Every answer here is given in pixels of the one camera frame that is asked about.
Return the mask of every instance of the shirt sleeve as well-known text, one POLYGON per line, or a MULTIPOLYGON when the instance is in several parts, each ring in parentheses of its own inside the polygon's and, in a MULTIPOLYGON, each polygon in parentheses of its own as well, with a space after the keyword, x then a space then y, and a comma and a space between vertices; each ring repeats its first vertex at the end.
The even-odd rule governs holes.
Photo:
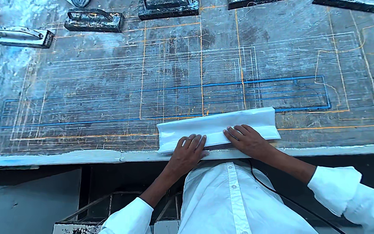
POLYGON ((354 167, 317 167, 308 187, 314 197, 333 214, 344 215, 374 233, 374 189, 360 183, 354 167))
POLYGON ((137 197, 126 207, 111 214, 99 234, 150 234, 153 210, 143 199, 137 197))

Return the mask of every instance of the hand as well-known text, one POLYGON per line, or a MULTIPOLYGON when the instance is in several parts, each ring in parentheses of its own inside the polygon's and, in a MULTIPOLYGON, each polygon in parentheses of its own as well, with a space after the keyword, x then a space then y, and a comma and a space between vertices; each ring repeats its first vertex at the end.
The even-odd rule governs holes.
POLYGON ((203 158, 203 148, 207 136, 191 134, 189 137, 182 137, 175 147, 163 173, 174 176, 177 180, 197 166, 197 163, 203 158))
POLYGON ((249 157, 263 161, 267 156, 278 150, 270 145, 256 130, 248 125, 236 125, 223 130, 226 138, 249 157))

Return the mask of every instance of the black cable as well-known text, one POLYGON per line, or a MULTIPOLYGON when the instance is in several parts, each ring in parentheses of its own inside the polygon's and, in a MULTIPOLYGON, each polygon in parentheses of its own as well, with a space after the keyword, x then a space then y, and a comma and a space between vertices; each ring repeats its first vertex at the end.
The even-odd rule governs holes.
POLYGON ((271 189, 270 187, 268 187, 268 186, 266 186, 264 183, 262 183, 262 181, 260 181, 260 180, 255 176, 255 174, 253 173, 253 167, 252 167, 252 162, 251 162, 251 160, 250 160, 250 159, 248 159, 248 160, 249 160, 249 164, 250 164, 250 166, 251 166, 251 172, 252 172, 253 177, 254 177, 255 180, 257 180, 260 184, 262 184, 265 188, 267 188, 267 189, 268 189, 269 191, 271 191, 271 192, 274 192, 274 193, 278 194, 279 196, 281 196, 281 197, 287 199, 288 201, 292 202, 293 204, 297 205, 299 208, 301 208, 301 209, 307 211, 308 213, 314 215, 315 217, 319 218, 320 220, 322 220, 323 222, 325 222, 326 224, 328 224, 330 227, 332 227, 334 230, 336 230, 338 233, 340 233, 340 234, 346 234, 344 231, 340 230, 339 228, 337 228, 337 227, 334 226, 332 223, 330 223, 329 221, 325 220, 324 218, 322 218, 322 217, 319 216, 318 214, 312 212, 311 210, 309 210, 309 209, 303 207, 302 205, 298 204, 296 201, 293 201, 292 199, 287 198, 287 197, 284 196, 283 194, 278 193, 277 191, 271 189))

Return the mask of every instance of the table surface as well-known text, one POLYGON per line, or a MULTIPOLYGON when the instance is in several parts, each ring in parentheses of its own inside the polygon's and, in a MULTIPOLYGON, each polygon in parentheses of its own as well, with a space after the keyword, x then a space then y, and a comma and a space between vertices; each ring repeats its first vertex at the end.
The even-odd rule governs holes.
POLYGON ((0 157, 151 151, 159 123, 268 106, 278 148, 374 145, 373 13, 212 0, 141 21, 138 1, 92 1, 125 15, 122 33, 102 33, 66 30, 66 1, 4 2, 0 24, 56 36, 0 45, 0 157))

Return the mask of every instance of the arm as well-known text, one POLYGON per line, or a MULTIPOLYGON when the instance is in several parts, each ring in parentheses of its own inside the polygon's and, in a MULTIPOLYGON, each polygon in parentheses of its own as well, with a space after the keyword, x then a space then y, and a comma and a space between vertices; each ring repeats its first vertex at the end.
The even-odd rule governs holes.
POLYGON ((374 189, 360 183, 360 172, 353 167, 313 166, 277 150, 248 125, 234 128, 228 127, 224 134, 241 152, 299 179, 333 214, 374 233, 374 189))
POLYGON ((315 166, 279 151, 248 125, 236 125, 234 128, 228 127, 223 133, 242 153, 284 171, 304 184, 309 183, 315 166))
POLYGON ((150 233, 154 207, 167 190, 202 159, 206 136, 182 137, 163 172, 139 197, 113 213, 102 225, 100 234, 150 233))

